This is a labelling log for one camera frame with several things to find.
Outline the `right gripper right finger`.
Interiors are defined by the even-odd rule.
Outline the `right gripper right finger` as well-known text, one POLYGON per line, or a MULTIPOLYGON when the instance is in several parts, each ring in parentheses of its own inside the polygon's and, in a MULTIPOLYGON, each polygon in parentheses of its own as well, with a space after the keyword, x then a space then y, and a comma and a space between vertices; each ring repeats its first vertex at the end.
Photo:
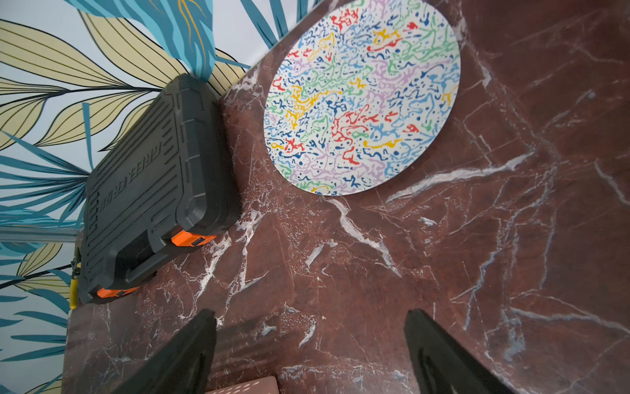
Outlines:
POLYGON ((511 393, 421 309, 405 319, 405 340, 421 393, 511 393))

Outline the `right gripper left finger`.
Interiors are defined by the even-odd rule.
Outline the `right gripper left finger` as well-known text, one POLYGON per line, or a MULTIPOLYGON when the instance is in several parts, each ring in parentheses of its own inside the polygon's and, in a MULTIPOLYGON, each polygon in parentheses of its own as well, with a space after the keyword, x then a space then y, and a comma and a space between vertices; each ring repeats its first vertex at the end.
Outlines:
POLYGON ((217 344, 217 320, 201 310, 115 393, 204 393, 217 344))

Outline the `colourful squiggle pattern plate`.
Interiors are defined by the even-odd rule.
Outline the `colourful squiggle pattern plate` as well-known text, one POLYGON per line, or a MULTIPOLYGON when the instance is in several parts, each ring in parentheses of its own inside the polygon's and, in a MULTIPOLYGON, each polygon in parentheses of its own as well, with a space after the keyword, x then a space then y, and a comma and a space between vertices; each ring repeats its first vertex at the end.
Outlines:
POLYGON ((264 140, 287 182, 353 195, 413 164, 451 114, 461 59, 451 24, 423 1, 354 1, 310 27, 283 59, 264 140))

